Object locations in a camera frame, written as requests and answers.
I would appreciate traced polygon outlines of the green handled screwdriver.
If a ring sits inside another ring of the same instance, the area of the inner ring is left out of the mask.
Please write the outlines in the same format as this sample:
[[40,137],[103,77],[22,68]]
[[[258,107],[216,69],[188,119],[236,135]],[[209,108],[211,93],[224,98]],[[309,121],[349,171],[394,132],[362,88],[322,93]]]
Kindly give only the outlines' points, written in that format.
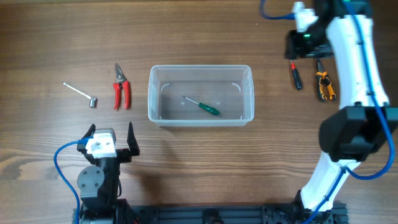
[[212,115],[215,115],[215,116],[220,115],[220,112],[214,107],[208,106],[208,105],[200,103],[200,102],[196,102],[196,101],[194,101],[194,100],[192,100],[192,99],[190,99],[190,98],[188,98],[186,96],[182,96],[182,97],[185,98],[186,100],[191,101],[192,103],[198,105],[199,108],[205,110],[206,112],[208,112],[208,113],[210,113]]

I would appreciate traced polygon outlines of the black red screwdriver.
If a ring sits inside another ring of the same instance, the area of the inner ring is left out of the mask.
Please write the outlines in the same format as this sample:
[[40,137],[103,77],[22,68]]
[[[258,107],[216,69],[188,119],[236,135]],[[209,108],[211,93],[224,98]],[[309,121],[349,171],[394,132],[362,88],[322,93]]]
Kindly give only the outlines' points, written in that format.
[[295,88],[297,90],[301,90],[303,88],[302,80],[301,80],[301,77],[299,75],[299,71],[297,70],[297,67],[295,66],[293,60],[290,60],[290,67],[291,67],[291,70],[292,70],[292,76],[293,76],[293,79],[294,79]]

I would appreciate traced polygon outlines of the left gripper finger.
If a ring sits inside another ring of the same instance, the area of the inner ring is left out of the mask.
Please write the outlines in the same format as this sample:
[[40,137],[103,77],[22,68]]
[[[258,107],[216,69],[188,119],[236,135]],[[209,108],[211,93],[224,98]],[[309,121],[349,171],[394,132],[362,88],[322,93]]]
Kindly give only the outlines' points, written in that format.
[[95,131],[96,131],[96,126],[95,126],[95,124],[92,124],[90,126],[90,128],[87,130],[87,132],[85,133],[85,135],[82,137],[82,139],[91,138]]
[[134,135],[133,125],[129,122],[128,132],[127,132],[127,144],[129,146],[131,156],[139,156],[140,149]]

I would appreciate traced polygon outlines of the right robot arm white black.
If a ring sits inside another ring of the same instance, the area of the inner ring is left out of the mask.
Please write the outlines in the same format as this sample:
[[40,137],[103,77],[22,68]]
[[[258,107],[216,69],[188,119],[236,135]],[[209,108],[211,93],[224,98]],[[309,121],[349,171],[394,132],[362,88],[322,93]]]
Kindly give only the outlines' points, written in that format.
[[[379,76],[369,1],[315,1],[311,9],[297,1],[289,18],[296,28],[287,35],[287,59],[333,57],[336,62],[339,108],[320,126],[321,156],[299,195],[304,209],[325,212],[348,177],[376,179],[392,167],[397,108]],[[389,148],[385,166],[374,174],[356,174],[384,144]]]

